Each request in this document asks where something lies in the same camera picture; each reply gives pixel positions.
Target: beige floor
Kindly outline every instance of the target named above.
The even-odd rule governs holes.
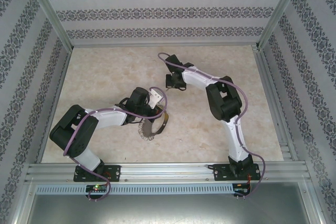
[[[176,54],[183,63],[223,77],[229,75],[249,98],[242,119],[248,148],[267,161],[283,160],[268,104],[250,46],[139,47],[74,49],[53,125],[73,104],[106,108],[129,97],[133,89],[165,87],[165,64],[156,55]],[[162,134],[145,141],[138,125],[95,131],[90,148],[105,162],[226,162],[228,143],[221,123],[211,114],[206,93],[193,86],[167,91],[168,124]],[[44,163],[70,163],[51,140]]]

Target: robotic arm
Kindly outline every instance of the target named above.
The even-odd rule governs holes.
[[[111,108],[132,112],[141,116],[155,116],[162,111],[161,108],[156,106],[161,99],[162,96],[155,92],[155,90],[152,89],[148,92],[143,88],[137,87],[129,98],[123,99],[119,104],[116,104]],[[91,111],[93,110],[84,109],[79,105],[73,105],[51,130],[49,136],[50,139],[62,150],[65,150],[75,131],[74,128],[79,124],[83,117]],[[126,125],[132,123],[134,120],[134,115],[113,110],[100,111],[90,115],[80,127],[67,155],[90,171],[101,175],[104,170],[104,162],[88,147],[93,132],[97,129],[113,125]]]
[[[239,175],[247,175],[253,165],[253,159],[252,156],[242,148],[236,134],[235,122],[241,113],[240,108],[242,107],[242,101],[237,93],[237,90],[230,85],[215,81],[212,78],[209,79],[206,73],[198,70],[189,62],[183,65],[176,55],[169,56],[166,58],[166,61],[188,68],[188,70],[185,70],[166,64],[171,72],[171,74],[166,75],[167,88],[185,90],[187,84],[191,84],[206,91],[211,113],[223,124],[229,141],[228,158],[230,162],[230,171],[235,175],[235,177],[238,177]],[[213,78],[233,83],[229,76],[225,76],[223,78]],[[237,126],[240,140],[243,146],[246,146],[240,119],[237,122]]]

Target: patterned wallpaper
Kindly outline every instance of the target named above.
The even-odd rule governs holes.
[[[72,43],[257,42],[279,0],[50,0]]]
[[[36,162],[68,53],[37,0],[0,0],[0,223]]]
[[[327,223],[336,223],[335,0],[291,0],[264,54]]]

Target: black joint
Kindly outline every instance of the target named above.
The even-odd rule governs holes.
[[[193,64],[189,62],[186,64],[182,64],[182,62],[179,61],[176,55],[170,55],[168,58],[166,58],[166,61],[173,63],[175,65],[183,66],[185,68],[193,66]],[[184,71],[184,69],[169,64],[166,65],[168,67],[169,72],[172,73],[166,75],[166,88],[186,90],[187,84],[184,82],[182,77],[182,72]]]
[[[233,83],[229,76],[225,76],[221,80]],[[216,82],[206,87],[206,94],[211,113],[217,120],[229,122],[234,116],[240,115],[242,101],[234,87],[226,83]]]
[[[155,116],[159,114],[162,110],[156,106],[155,108],[151,108],[148,105],[150,96],[146,89],[137,87],[133,90],[131,96],[129,98],[123,99],[116,106],[120,107],[123,110],[132,112],[134,114],[138,114],[141,116]],[[126,120],[123,125],[131,123],[135,120],[134,115],[127,115]]]
[[[234,161],[230,157],[228,158],[230,163],[230,171],[235,175],[235,177],[248,175],[251,167],[253,166],[253,159],[250,154],[248,154],[246,159],[238,162]]]
[[[61,120],[50,131],[50,139],[57,144],[62,150],[65,150],[70,138],[74,133],[72,125],[78,125],[82,118],[86,115],[85,110],[79,105],[73,105]],[[98,119],[89,116],[79,129],[67,155],[75,158],[82,154],[89,144],[89,141],[98,124]]]

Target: metal plate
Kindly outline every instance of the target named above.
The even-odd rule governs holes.
[[[214,171],[215,181],[248,180],[247,174],[251,176],[251,180],[260,180],[260,170],[258,164],[251,165],[251,168],[247,169],[244,172],[244,175],[238,175],[238,177],[235,177],[235,175],[230,171],[229,164],[214,164],[209,165],[208,168]]]
[[[104,165],[102,175],[109,179],[110,182],[119,182],[120,165]],[[88,173],[79,166],[76,166],[74,174],[74,182],[104,182],[105,180]]]

